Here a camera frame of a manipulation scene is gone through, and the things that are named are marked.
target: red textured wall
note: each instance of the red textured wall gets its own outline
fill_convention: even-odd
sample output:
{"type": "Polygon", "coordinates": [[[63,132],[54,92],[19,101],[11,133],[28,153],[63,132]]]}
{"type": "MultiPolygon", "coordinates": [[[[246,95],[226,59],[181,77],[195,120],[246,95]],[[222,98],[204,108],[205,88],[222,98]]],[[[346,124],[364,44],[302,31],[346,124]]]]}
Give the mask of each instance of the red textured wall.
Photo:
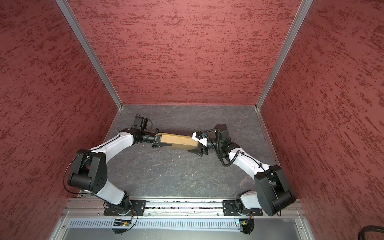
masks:
{"type": "Polygon", "coordinates": [[[314,0],[262,106],[316,239],[384,226],[383,11],[314,0]]]}
{"type": "Polygon", "coordinates": [[[124,104],[255,104],[301,0],[69,0],[124,104]]]}
{"type": "Polygon", "coordinates": [[[49,237],[65,167],[117,111],[54,0],[0,3],[0,238],[49,237]]]}

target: gray stone floor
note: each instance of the gray stone floor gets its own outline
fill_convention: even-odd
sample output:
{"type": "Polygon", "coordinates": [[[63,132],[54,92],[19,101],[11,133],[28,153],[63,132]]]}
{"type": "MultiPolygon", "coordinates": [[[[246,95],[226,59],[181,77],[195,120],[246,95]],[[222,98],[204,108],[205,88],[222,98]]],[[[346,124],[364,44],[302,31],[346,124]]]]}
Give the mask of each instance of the gray stone floor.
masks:
{"type": "MultiPolygon", "coordinates": [[[[224,123],[233,142],[274,165],[253,107],[125,105],[113,137],[130,128],[136,114],[152,120],[152,130],[187,136],[224,123]]],[[[235,197],[255,189],[250,176],[236,165],[223,167],[213,151],[199,157],[181,149],[152,149],[148,143],[132,145],[109,161],[108,179],[142,197],[235,197]]]]}

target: black hose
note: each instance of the black hose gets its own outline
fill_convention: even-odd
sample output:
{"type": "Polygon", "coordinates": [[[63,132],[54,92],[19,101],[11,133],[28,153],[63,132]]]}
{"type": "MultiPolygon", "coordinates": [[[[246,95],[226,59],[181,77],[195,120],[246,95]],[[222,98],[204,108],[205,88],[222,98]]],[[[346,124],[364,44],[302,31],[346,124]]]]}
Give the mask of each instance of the black hose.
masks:
{"type": "Polygon", "coordinates": [[[231,166],[232,163],[236,160],[237,156],[239,156],[239,154],[240,154],[240,150],[237,150],[235,156],[232,158],[232,160],[231,160],[229,163],[225,164],[224,162],[222,162],[223,166],[224,166],[224,167],[229,167],[229,166],[231,166]]]}
{"type": "Polygon", "coordinates": [[[365,240],[365,233],[366,232],[379,232],[384,233],[384,227],[380,226],[374,226],[374,225],[368,225],[361,229],[361,231],[358,234],[358,240],[365,240]]]}
{"type": "Polygon", "coordinates": [[[235,156],[232,158],[231,161],[229,161],[228,163],[225,163],[224,160],[223,160],[223,157],[220,155],[220,146],[219,146],[219,142],[220,142],[220,138],[221,138],[221,133],[220,133],[220,129],[218,128],[213,128],[213,129],[210,129],[210,130],[206,130],[203,132],[202,134],[204,137],[207,138],[207,140],[209,141],[209,143],[212,145],[212,147],[214,148],[215,150],[215,153],[218,157],[218,159],[220,160],[221,164],[224,166],[224,167],[229,167],[232,165],[232,163],[236,160],[237,156],[240,154],[240,151],[237,151],[235,156]],[[213,132],[213,131],[217,131],[217,138],[216,138],[216,148],[215,146],[213,145],[211,139],[208,137],[208,133],[209,132],[213,132]]]}

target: enclosure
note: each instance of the enclosure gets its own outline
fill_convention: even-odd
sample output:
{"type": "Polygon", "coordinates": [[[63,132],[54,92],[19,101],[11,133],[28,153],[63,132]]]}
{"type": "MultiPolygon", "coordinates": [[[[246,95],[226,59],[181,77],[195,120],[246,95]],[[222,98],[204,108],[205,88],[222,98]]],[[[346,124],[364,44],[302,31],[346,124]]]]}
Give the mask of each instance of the enclosure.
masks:
{"type": "Polygon", "coordinates": [[[107,164],[110,182],[147,201],[117,239],[356,239],[383,226],[383,8],[3,1],[2,239],[112,237],[99,227],[113,222],[104,201],[67,193],[63,176],[77,150],[112,139],[137,114],[151,131],[185,136],[226,124],[249,155],[282,167],[296,202],[281,217],[255,217],[243,235],[221,201],[256,189],[247,173],[213,152],[138,143],[107,164]]]}

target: metal corner post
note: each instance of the metal corner post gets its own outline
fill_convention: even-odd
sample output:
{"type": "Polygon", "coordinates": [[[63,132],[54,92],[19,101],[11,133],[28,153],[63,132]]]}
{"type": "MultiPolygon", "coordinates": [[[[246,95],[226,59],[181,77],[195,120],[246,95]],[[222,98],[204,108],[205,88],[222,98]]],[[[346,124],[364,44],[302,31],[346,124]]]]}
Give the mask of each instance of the metal corner post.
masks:
{"type": "Polygon", "coordinates": [[[277,155],[276,155],[275,149],[273,147],[271,138],[269,137],[268,130],[266,129],[262,114],[261,114],[260,110],[257,108],[255,109],[255,111],[256,111],[256,116],[257,116],[259,123],[260,123],[260,127],[262,128],[264,139],[265,139],[266,145],[268,147],[269,153],[271,154],[275,164],[280,166],[279,159],[277,158],[277,155]]]}
{"type": "Polygon", "coordinates": [[[81,43],[81,45],[84,48],[84,51],[87,53],[89,59],[91,60],[94,68],[96,69],[97,73],[99,74],[101,80],[103,81],[105,87],[107,88],[109,94],[115,101],[117,107],[119,109],[122,108],[122,102],[113,87],[111,81],[108,78],[108,75],[103,69],[103,66],[101,65],[99,59],[97,58],[96,53],[93,51],[91,44],[89,43],[87,37],[85,36],[83,30],[80,27],[80,24],[78,23],[75,15],[73,14],[71,7],[69,6],[67,0],[56,0],[56,3],[59,5],[61,11],[63,12],[65,18],[67,19],[69,25],[71,26],[73,32],[75,33],[77,39],[81,43]]]}
{"type": "Polygon", "coordinates": [[[109,139],[112,138],[113,130],[116,127],[116,124],[117,124],[117,122],[119,120],[119,117],[120,117],[120,115],[122,113],[123,108],[124,108],[124,106],[118,109],[118,111],[117,111],[117,113],[115,115],[115,118],[113,119],[113,122],[112,122],[111,126],[109,127],[109,130],[108,130],[107,135],[105,136],[105,139],[104,139],[103,142],[106,142],[106,141],[108,141],[109,139]]]}
{"type": "Polygon", "coordinates": [[[256,103],[256,108],[261,109],[261,106],[272,87],[272,84],[276,78],[277,73],[280,70],[281,65],[283,64],[283,61],[285,57],[287,56],[287,53],[289,49],[291,48],[291,45],[293,43],[293,40],[295,39],[297,32],[300,29],[301,24],[303,23],[303,20],[305,18],[305,15],[307,14],[313,0],[303,0],[299,6],[299,9],[297,10],[296,16],[293,19],[292,25],[288,31],[288,34],[284,40],[283,46],[281,47],[281,50],[279,52],[279,55],[277,56],[276,62],[272,68],[271,74],[269,75],[265,86],[263,88],[262,93],[260,94],[260,97],[256,103]]]}

